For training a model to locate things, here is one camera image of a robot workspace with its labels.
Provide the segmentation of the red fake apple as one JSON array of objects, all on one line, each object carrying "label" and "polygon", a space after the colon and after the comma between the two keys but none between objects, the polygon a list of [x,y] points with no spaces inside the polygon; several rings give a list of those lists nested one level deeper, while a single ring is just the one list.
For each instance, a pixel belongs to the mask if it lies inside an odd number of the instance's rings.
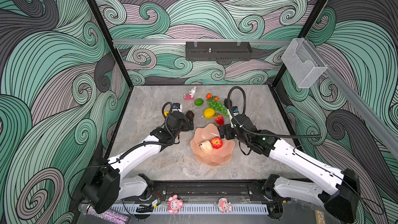
[{"label": "red fake apple", "polygon": [[213,149],[220,149],[223,146],[223,141],[220,137],[215,137],[210,141]]}]

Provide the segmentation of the yellow fake lemon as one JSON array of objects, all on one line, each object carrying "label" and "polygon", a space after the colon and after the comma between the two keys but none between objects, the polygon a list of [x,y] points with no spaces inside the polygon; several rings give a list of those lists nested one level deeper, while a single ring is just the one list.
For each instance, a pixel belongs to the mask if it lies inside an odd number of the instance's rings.
[{"label": "yellow fake lemon", "polygon": [[204,113],[203,116],[207,119],[211,119],[215,116],[216,112],[213,108],[207,108]]}]

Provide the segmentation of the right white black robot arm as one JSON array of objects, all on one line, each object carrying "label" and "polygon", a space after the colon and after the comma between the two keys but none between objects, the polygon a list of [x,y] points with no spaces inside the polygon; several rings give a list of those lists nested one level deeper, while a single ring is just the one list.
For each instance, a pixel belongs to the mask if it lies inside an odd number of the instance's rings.
[{"label": "right white black robot arm", "polygon": [[283,202],[292,199],[323,208],[339,221],[354,223],[360,202],[358,174],[351,170],[334,168],[312,158],[285,141],[285,136],[269,130],[259,130],[246,116],[232,106],[232,92],[243,88],[234,86],[225,100],[230,123],[219,127],[221,138],[236,139],[248,147],[244,155],[257,153],[279,161],[304,175],[305,179],[287,179],[272,174],[265,181],[262,191],[271,205],[267,211],[272,219],[282,217]]}]

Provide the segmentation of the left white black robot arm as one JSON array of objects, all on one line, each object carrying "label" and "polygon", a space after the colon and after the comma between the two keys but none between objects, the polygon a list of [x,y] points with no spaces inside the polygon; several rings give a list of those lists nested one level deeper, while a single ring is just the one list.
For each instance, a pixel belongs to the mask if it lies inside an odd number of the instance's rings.
[{"label": "left white black robot arm", "polygon": [[84,197],[84,204],[102,214],[117,201],[129,197],[144,200],[151,197],[153,182],[146,175],[139,174],[133,178],[126,176],[146,159],[177,144],[181,132],[194,129],[192,111],[183,113],[178,105],[171,102],[168,105],[171,111],[163,115],[163,123],[142,142],[114,157],[97,159],[92,166],[83,169],[79,190]]}]

